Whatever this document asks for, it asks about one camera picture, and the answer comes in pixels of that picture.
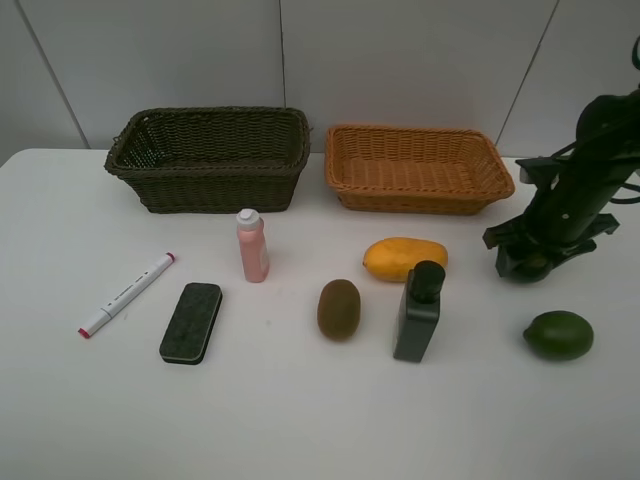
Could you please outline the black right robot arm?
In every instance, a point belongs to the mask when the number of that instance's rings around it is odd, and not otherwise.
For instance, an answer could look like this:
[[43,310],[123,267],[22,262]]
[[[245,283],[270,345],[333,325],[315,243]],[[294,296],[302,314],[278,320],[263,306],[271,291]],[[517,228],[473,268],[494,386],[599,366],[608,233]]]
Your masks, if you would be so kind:
[[536,192],[524,212],[486,229],[500,277],[534,283],[567,261],[593,252],[595,237],[611,235],[608,204],[632,205],[639,187],[639,93],[601,95],[581,113],[574,141],[548,157],[518,160],[520,180]]

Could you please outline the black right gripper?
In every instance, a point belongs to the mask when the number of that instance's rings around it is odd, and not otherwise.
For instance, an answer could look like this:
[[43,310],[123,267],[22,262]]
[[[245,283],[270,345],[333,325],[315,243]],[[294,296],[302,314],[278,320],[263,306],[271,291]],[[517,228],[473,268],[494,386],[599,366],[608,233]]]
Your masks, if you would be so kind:
[[[616,201],[618,185],[539,189],[525,211],[483,234],[487,248],[497,249],[498,275],[513,282],[539,282],[562,260],[591,253],[595,238],[611,235],[618,220],[603,209]],[[524,268],[529,260],[529,275]]]

